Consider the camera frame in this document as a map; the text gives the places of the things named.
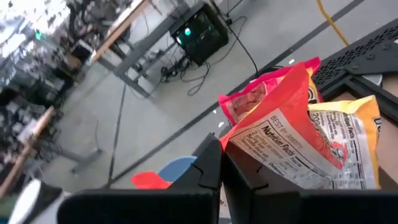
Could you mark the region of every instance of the blue object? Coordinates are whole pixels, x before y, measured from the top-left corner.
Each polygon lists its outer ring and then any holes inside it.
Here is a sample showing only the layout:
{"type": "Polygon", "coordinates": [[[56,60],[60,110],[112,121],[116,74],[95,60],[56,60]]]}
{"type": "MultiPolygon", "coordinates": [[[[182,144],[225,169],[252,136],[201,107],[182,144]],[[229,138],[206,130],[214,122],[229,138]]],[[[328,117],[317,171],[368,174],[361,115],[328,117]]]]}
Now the blue object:
{"type": "Polygon", "coordinates": [[[191,163],[197,159],[196,156],[183,156],[174,159],[163,167],[157,174],[165,181],[174,182],[187,171],[191,163]]]}

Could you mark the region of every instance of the snack bag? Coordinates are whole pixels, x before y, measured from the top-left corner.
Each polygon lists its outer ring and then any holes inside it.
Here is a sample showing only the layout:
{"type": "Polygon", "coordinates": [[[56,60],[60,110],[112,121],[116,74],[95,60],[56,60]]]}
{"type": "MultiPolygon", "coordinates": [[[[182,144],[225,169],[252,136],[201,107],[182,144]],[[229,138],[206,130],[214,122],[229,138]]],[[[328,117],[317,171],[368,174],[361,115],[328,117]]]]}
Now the snack bag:
{"type": "MultiPolygon", "coordinates": [[[[318,103],[320,102],[320,95],[311,76],[318,69],[320,60],[315,57],[304,62],[304,65],[308,72],[308,102],[318,103]]],[[[241,121],[266,95],[274,90],[291,69],[292,67],[285,67],[265,73],[249,83],[239,93],[234,93],[231,96],[220,95],[218,102],[232,126],[241,121]]]]}
{"type": "Polygon", "coordinates": [[[312,120],[327,138],[343,144],[347,160],[327,189],[378,189],[376,144],[381,118],[375,96],[309,105],[312,120]]]}
{"type": "Polygon", "coordinates": [[[305,189],[329,183],[343,167],[325,134],[308,116],[308,73],[304,63],[292,68],[232,130],[228,141],[305,189]]]}

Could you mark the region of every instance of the green light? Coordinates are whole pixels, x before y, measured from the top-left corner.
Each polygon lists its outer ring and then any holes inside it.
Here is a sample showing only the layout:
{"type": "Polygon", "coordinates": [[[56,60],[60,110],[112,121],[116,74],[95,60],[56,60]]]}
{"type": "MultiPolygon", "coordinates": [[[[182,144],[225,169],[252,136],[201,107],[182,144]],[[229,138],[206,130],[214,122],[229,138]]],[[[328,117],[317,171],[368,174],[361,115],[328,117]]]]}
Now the green light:
{"type": "Polygon", "coordinates": [[[42,33],[40,33],[39,31],[36,31],[36,39],[40,40],[42,38],[42,33]]]}
{"type": "Polygon", "coordinates": [[[185,35],[191,35],[191,30],[189,28],[185,29],[185,35]]]}
{"type": "Polygon", "coordinates": [[[180,40],[179,37],[177,37],[177,42],[178,42],[180,45],[182,45],[182,41],[180,40]]]}

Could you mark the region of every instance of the gray floor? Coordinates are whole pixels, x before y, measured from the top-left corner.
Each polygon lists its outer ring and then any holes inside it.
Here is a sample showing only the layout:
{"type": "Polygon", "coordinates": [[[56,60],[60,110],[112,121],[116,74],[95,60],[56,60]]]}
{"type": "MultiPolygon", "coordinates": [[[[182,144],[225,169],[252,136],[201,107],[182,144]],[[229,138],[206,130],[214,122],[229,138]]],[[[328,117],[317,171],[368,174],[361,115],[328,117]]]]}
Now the gray floor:
{"type": "MultiPolygon", "coordinates": [[[[226,6],[226,1],[222,3],[223,7],[226,6]]],[[[230,0],[230,5],[237,1],[230,0]]],[[[159,7],[165,13],[172,9],[172,5],[167,1],[160,2],[159,7]]],[[[349,0],[324,1],[324,7],[330,15],[333,15],[350,2],[349,0]]],[[[397,7],[396,0],[365,0],[336,24],[348,41],[354,42],[395,19],[397,7]]],[[[161,16],[153,8],[147,8],[145,15],[150,29],[164,18],[165,13],[161,16]]],[[[315,0],[245,0],[231,16],[248,17],[240,39],[258,67],[270,62],[325,21],[315,0]]],[[[241,24],[242,20],[236,22],[233,24],[233,29],[238,30],[241,24]]],[[[132,41],[145,36],[146,25],[143,17],[138,18],[132,27],[132,41]]],[[[171,42],[170,37],[164,37],[154,49],[164,49],[166,41],[171,42]]],[[[221,58],[232,42],[230,41],[208,61],[212,63],[221,58]]],[[[342,47],[343,43],[329,27],[280,64],[287,65],[291,59],[306,60],[316,55],[325,58],[342,47]]],[[[162,62],[152,68],[148,80],[140,80],[140,84],[145,86],[147,91],[152,91],[159,81],[161,66],[162,62]]],[[[186,78],[199,77],[205,72],[205,67],[188,71],[186,78]]],[[[113,176],[198,116],[217,101],[219,94],[231,91],[253,73],[254,67],[251,61],[241,46],[236,44],[222,62],[212,66],[203,87],[194,96],[187,96],[187,91],[197,83],[162,84],[146,100],[138,99],[127,89],[113,176]]],[[[107,182],[122,90],[121,80],[110,75],[101,65],[93,66],[86,80],[77,87],[64,107],[66,115],[59,125],[62,130],[59,143],[80,154],[89,153],[96,146],[95,130],[98,123],[98,144],[104,149],[104,154],[78,175],[69,172],[74,166],[72,161],[57,158],[44,171],[47,182],[62,186],[71,192],[97,188],[107,182]]],[[[191,154],[208,133],[218,134],[226,124],[222,111],[214,110],[160,152],[113,184],[112,188],[133,188],[129,179],[134,174],[145,170],[158,171],[173,158],[191,154]]]]}

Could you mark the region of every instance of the yellow snack bag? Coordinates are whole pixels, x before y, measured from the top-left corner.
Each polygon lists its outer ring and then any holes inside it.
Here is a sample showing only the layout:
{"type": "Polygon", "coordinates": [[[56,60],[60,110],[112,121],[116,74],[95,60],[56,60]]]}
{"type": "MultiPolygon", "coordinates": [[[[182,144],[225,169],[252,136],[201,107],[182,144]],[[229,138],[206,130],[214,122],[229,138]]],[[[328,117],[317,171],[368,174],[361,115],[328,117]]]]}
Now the yellow snack bag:
{"type": "Polygon", "coordinates": [[[375,96],[308,105],[314,123],[346,149],[346,162],[326,189],[379,189],[376,144],[381,127],[375,96]]]}

